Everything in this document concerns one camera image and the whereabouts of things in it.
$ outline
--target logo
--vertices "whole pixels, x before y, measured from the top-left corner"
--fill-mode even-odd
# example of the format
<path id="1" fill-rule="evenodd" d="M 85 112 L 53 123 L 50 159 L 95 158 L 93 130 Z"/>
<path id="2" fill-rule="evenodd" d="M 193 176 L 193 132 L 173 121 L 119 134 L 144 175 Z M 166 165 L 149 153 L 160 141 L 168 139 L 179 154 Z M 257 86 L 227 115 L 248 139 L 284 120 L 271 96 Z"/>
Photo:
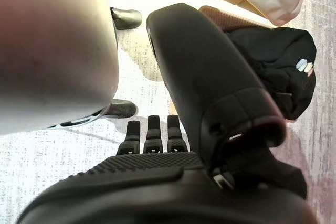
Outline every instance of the logo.
<path id="1" fill-rule="evenodd" d="M 313 63 L 308 62 L 306 59 L 301 59 L 297 64 L 296 64 L 296 69 L 299 70 L 300 72 L 305 72 L 307 73 L 308 76 L 310 76 L 314 69 L 313 69 Z"/>

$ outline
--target black bag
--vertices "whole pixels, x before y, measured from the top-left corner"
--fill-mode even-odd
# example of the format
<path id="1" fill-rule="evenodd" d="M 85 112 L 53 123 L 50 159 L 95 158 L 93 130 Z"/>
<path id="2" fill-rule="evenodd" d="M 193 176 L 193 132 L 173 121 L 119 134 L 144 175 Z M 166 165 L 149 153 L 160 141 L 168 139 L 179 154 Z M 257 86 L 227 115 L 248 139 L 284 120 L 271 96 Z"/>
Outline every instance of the black bag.
<path id="1" fill-rule="evenodd" d="M 316 47 L 311 35 L 287 27 L 248 27 L 227 35 L 258 74 L 284 117 L 296 120 L 309 106 L 315 89 L 311 66 Z"/>

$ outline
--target gray carpet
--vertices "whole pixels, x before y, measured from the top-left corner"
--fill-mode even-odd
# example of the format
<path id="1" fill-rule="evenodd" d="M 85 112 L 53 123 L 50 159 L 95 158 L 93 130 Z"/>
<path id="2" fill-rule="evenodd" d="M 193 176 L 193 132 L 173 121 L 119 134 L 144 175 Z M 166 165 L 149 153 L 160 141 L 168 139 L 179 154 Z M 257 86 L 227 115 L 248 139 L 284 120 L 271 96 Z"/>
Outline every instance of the gray carpet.
<path id="1" fill-rule="evenodd" d="M 110 5 L 138 9 L 145 20 L 151 11 L 178 2 L 196 8 L 232 8 L 220 0 L 110 0 Z M 261 19 L 244 11 L 241 14 Z M 310 31 L 315 39 L 317 87 L 309 109 L 296 123 L 288 125 L 287 141 L 274 150 L 282 161 L 303 169 L 309 184 L 308 202 L 322 224 L 336 223 L 335 25 L 336 0 L 304 0 L 301 14 L 289 24 Z M 120 82 L 115 98 L 129 99 L 139 106 L 135 119 L 142 121 L 143 129 L 148 115 L 159 115 L 165 134 L 170 97 L 152 55 L 145 25 L 119 32 L 118 37 Z M 124 139 L 126 124 L 127 120 L 102 119 L 71 130 L 1 137 L 0 223 L 14 223 L 34 197 L 58 180 L 114 155 Z"/>

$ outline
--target black rubber foot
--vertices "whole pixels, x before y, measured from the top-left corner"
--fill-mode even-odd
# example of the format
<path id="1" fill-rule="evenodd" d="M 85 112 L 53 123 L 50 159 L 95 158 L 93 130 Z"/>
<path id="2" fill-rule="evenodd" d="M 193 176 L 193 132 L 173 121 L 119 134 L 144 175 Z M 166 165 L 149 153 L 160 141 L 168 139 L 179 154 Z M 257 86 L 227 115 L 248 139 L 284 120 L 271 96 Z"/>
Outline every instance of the black rubber foot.
<path id="1" fill-rule="evenodd" d="M 113 99 L 105 113 L 106 118 L 130 118 L 138 113 L 138 107 L 130 101 Z"/>
<path id="2" fill-rule="evenodd" d="M 142 15 L 137 10 L 110 9 L 117 30 L 134 29 L 142 23 Z"/>

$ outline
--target prosthetic hand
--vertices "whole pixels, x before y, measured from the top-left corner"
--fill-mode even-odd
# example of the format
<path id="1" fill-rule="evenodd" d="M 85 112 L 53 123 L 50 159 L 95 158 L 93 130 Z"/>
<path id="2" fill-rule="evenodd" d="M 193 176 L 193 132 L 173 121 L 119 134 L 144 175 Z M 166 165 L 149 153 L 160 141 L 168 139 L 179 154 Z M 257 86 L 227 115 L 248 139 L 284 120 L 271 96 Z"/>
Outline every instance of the prosthetic hand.
<path id="1" fill-rule="evenodd" d="M 140 154 L 140 123 L 128 124 L 117 156 L 39 195 L 19 224 L 317 223 L 301 170 L 270 147 L 284 119 L 230 40 L 197 10 L 177 4 L 153 12 L 149 38 L 177 116 L 150 116 Z"/>

